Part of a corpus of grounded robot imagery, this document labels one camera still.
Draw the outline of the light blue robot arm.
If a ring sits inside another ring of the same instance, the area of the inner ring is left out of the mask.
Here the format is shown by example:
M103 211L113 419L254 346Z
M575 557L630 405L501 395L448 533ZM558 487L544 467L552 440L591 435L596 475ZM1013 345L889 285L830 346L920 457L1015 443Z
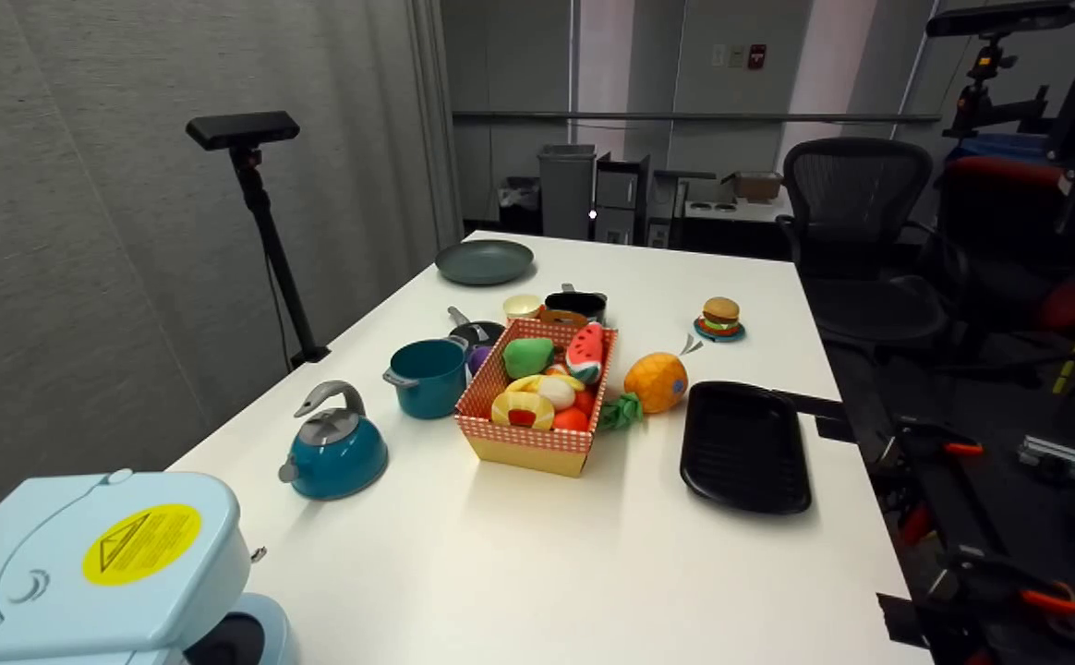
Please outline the light blue robot arm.
M31 475L0 500L0 665L299 665L246 572L209 473Z

